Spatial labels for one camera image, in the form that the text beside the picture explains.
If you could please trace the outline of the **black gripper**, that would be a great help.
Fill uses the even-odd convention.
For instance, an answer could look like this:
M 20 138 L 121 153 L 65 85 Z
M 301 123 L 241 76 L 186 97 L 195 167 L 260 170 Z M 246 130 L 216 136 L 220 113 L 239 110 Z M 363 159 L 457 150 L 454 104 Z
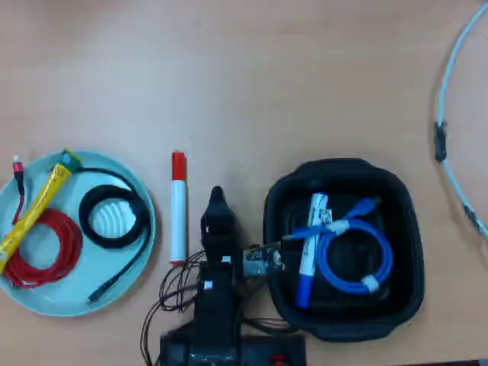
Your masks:
M 215 221 L 215 209 L 218 204 L 217 224 L 223 231 L 212 231 Z M 212 187 L 210 198 L 201 218 L 201 244 L 206 252 L 207 260 L 212 264 L 230 263 L 235 268 L 242 267 L 243 249 L 241 237 L 234 229 L 234 214 L 230 209 L 223 189 Z

